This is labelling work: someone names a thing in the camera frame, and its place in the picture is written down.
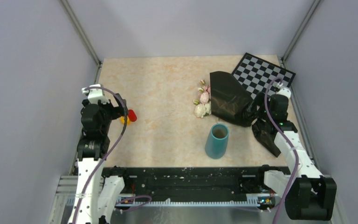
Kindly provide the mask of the flower bouquet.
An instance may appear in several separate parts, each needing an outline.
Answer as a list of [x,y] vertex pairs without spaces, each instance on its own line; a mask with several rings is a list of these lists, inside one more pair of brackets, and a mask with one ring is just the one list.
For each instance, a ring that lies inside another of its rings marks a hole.
[[272,125],[267,118],[264,92],[252,97],[230,73],[215,71],[209,74],[210,84],[201,80],[199,98],[194,100],[194,115],[203,118],[216,116],[231,124],[252,127],[255,138],[273,156],[278,157],[280,150],[274,145]]

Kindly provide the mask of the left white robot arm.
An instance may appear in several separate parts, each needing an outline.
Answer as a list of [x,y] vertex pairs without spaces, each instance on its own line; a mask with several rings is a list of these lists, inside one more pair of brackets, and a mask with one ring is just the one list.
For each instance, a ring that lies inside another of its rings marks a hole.
[[101,218],[99,187],[110,145],[110,124],[112,120],[126,115],[127,108],[124,104],[103,104],[101,100],[93,104],[86,99],[82,104],[82,135],[77,145],[78,180],[74,208],[68,223],[97,224]]

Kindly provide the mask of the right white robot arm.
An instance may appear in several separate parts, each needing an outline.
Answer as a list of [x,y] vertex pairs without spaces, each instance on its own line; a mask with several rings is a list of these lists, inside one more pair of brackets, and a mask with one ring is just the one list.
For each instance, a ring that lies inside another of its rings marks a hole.
[[259,107],[252,125],[255,138],[275,157],[282,155],[290,170],[290,176],[286,176],[265,165],[255,179],[256,189],[271,189],[281,196],[292,220],[331,220],[337,184],[318,170],[301,144],[294,123],[287,119],[289,98],[281,94],[266,97],[260,92],[254,104]]

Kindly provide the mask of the teal ceramic vase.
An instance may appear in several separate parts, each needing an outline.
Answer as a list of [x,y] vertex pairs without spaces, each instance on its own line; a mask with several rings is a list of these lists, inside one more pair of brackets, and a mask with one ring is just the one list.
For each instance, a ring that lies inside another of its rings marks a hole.
[[218,123],[211,127],[205,144],[205,152],[212,159],[221,158],[227,149],[229,130],[224,124]]

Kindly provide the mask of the red yellow toy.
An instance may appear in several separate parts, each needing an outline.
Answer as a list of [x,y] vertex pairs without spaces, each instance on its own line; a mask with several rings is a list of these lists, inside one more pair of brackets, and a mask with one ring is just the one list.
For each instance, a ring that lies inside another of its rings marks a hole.
[[136,122],[138,118],[135,112],[132,109],[129,109],[126,117],[120,117],[120,121],[122,124],[125,123],[125,119],[127,119],[127,125],[130,125],[131,123]]

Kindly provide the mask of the black white checkerboard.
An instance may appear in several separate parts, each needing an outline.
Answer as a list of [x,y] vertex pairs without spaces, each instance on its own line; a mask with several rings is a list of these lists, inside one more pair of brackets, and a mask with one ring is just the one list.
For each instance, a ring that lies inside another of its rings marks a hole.
[[290,87],[296,73],[268,62],[250,53],[245,53],[232,75],[252,98],[265,92],[268,84],[276,77],[281,78],[285,87]]

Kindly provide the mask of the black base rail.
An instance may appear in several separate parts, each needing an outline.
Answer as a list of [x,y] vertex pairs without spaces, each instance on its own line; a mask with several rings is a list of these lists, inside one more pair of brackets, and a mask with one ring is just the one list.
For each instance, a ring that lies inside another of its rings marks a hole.
[[290,174],[287,167],[104,168],[103,177],[124,179],[123,193],[148,195],[153,202],[244,202],[250,194],[269,192],[263,172]]

